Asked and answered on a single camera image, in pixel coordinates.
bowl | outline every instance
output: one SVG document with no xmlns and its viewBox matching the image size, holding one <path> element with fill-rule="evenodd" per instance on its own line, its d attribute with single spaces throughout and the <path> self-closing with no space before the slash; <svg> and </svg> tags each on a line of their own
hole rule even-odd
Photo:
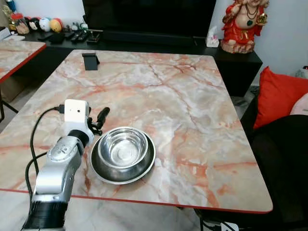
<svg viewBox="0 0 308 231">
<path fill-rule="evenodd" d="M 105 165 L 128 168 L 144 158 L 148 141 L 144 133 L 136 128 L 119 127 L 105 133 L 98 146 L 98 155 Z"/>
<path fill-rule="evenodd" d="M 138 163 L 127 168 L 114 168 L 105 164 L 98 154 L 99 143 L 103 137 L 98 139 L 91 151 L 90 163 L 97 177 L 110 184 L 128 184 L 139 180 L 147 174 L 155 161 L 156 150 L 152 139 L 143 133 L 148 142 L 147 151 Z"/>
</svg>

marble table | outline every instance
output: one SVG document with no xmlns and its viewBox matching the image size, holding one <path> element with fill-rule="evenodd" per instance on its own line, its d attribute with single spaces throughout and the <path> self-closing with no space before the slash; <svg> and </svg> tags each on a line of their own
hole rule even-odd
<svg viewBox="0 0 308 231">
<path fill-rule="evenodd" d="M 97 53 L 98 71 L 85 71 L 84 52 Z M 110 107 L 103 130 L 144 130 L 157 154 L 145 177 L 119 186 L 96 177 L 88 147 L 75 175 L 73 197 L 249 213 L 272 210 L 215 61 L 201 55 L 72 51 L 0 134 L 1 190 L 26 192 L 32 127 L 43 111 L 68 98 L 88 101 L 93 117 Z M 34 138 L 38 154 L 64 134 L 63 124 L 57 112 L 42 119 Z M 34 184 L 33 169 L 30 179 Z"/>
<path fill-rule="evenodd" d="M 44 42 L 0 41 L 0 83 L 45 48 Z"/>
</svg>

black sofa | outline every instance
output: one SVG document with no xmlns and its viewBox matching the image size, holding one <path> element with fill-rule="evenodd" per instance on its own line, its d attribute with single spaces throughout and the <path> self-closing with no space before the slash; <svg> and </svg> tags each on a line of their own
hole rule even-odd
<svg viewBox="0 0 308 231">
<path fill-rule="evenodd" d="M 245 230 L 308 230 L 308 116 L 289 115 L 257 130 L 257 99 L 241 119 L 273 201 L 267 214 L 196 209 L 200 221 L 227 221 Z"/>
</svg>

red table edge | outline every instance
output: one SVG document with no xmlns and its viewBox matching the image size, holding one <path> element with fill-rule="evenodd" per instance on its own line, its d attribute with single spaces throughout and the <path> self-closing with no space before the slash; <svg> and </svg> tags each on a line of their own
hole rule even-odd
<svg viewBox="0 0 308 231">
<path fill-rule="evenodd" d="M 24 190 L 16 190 L 16 189 L 0 189 L 0 191 L 5 192 L 14 192 L 14 193 L 28 193 L 28 191 Z M 105 198 L 105 197 L 95 197 L 95 196 L 78 196 L 72 195 L 73 198 L 80 199 L 92 199 L 92 200 L 103 200 L 103 201 L 120 201 L 120 202 L 130 202 L 130 203 L 140 203 L 140 204 L 150 204 L 150 205 L 167 205 L 167 206 L 175 206 L 175 207 L 184 207 L 184 208 L 197 208 L 197 209 L 206 209 L 213 211 L 221 211 L 221 212 L 231 212 L 231 213 L 244 213 L 244 214 L 267 214 L 273 210 L 273 207 L 269 211 L 249 211 L 249 210 L 238 210 L 238 209 L 225 209 L 225 208 L 211 208 L 211 207 L 200 207 L 193 205 L 177 205 L 170 203 L 157 203 L 157 202 L 148 202 L 148 201 L 134 201 L 134 200 L 125 200 L 125 199 L 115 199 L 115 198 Z"/>
<path fill-rule="evenodd" d="M 31 59 L 33 59 L 38 53 L 41 53 L 42 50 L 46 48 L 46 43 L 41 46 L 38 50 L 33 52 L 30 56 L 28 56 L 25 60 L 23 60 L 20 64 L 18 64 L 16 67 L 14 67 L 12 70 L 10 70 L 7 74 L 5 74 L 1 79 L 0 83 L 5 81 L 8 77 L 10 77 L 15 71 L 17 71 L 19 68 L 21 68 L 23 65 L 25 65 L 27 62 L 29 62 Z"/>
</svg>

red statue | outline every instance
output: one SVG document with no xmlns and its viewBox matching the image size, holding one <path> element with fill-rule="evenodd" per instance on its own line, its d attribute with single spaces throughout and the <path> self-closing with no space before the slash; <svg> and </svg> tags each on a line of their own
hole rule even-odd
<svg viewBox="0 0 308 231">
<path fill-rule="evenodd" d="M 229 53 L 249 53 L 255 47 L 255 35 L 260 36 L 263 26 L 267 23 L 264 8 L 269 0 L 235 0 L 226 10 L 223 18 L 225 26 L 224 39 L 221 41 L 223 50 Z"/>
</svg>

